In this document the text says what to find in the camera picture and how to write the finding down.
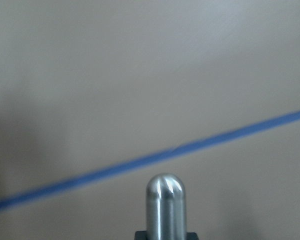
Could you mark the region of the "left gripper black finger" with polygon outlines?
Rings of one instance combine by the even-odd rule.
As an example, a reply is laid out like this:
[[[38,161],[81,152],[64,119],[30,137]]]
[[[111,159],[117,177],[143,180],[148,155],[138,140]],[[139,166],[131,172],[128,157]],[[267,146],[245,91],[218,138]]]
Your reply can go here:
[[[150,236],[147,231],[136,231],[134,234],[134,240],[199,240],[199,237],[196,232],[187,232],[185,237],[174,237],[172,236],[162,236],[154,237]]]

